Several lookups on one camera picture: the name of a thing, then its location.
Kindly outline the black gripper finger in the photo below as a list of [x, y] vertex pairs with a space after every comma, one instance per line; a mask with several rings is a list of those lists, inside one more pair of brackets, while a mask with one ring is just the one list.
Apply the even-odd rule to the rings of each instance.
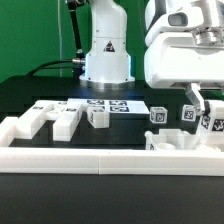
[[197, 115], [202, 115], [205, 112], [204, 99], [200, 94], [200, 84], [190, 83], [187, 85], [185, 94], [190, 102], [193, 104]]

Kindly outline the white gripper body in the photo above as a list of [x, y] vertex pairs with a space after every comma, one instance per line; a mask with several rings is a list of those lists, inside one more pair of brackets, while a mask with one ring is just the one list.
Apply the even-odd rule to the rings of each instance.
[[224, 47], [196, 46], [190, 33], [162, 33], [148, 47], [144, 73], [152, 88], [224, 83]]

